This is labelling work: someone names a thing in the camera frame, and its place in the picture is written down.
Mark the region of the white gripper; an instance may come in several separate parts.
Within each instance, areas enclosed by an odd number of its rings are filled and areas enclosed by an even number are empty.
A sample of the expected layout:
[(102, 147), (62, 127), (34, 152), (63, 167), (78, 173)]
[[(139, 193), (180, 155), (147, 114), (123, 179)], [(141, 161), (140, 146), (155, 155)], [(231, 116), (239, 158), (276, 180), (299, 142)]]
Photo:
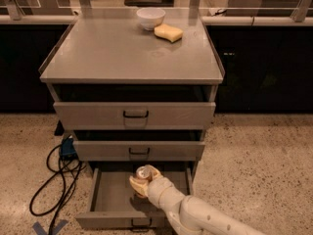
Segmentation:
[(160, 177), (160, 171), (150, 164), (145, 165), (146, 179), (129, 177), (129, 182), (137, 194), (162, 210), (173, 210), (185, 198), (175, 185), (166, 177)]

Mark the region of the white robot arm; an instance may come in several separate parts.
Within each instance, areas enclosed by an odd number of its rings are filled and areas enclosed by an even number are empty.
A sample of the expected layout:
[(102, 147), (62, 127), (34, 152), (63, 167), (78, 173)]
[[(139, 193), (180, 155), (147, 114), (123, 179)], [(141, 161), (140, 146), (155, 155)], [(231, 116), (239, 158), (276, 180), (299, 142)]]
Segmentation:
[(163, 210), (178, 235), (202, 235), (203, 231), (213, 235), (265, 235), (204, 200), (183, 194), (150, 164), (140, 166), (129, 182), (139, 196)]

